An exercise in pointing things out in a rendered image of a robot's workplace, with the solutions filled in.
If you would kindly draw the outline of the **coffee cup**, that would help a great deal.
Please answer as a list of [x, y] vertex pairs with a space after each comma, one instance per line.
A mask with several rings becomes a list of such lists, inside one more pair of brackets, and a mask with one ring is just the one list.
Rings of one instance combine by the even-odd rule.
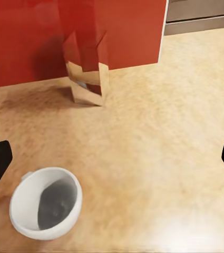
[[81, 184], [70, 171], [44, 168], [28, 172], [14, 190], [9, 216], [21, 234], [56, 239], [70, 231], [82, 208]]

